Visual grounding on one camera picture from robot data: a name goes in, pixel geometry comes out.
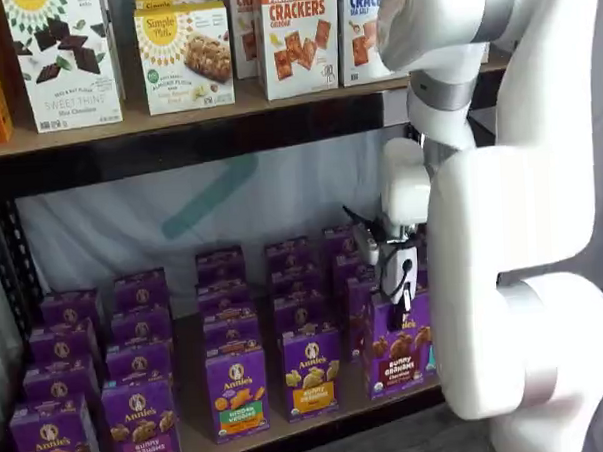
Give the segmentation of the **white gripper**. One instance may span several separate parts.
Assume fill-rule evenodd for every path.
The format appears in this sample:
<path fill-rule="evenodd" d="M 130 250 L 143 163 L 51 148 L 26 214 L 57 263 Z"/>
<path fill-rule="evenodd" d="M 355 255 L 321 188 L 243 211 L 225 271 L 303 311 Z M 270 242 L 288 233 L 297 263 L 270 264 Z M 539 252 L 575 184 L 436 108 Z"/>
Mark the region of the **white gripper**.
<path fill-rule="evenodd" d="M 415 247 L 391 246 L 381 263 L 382 293 L 392 304 L 389 329 L 401 330 L 416 295 L 418 250 Z"/>

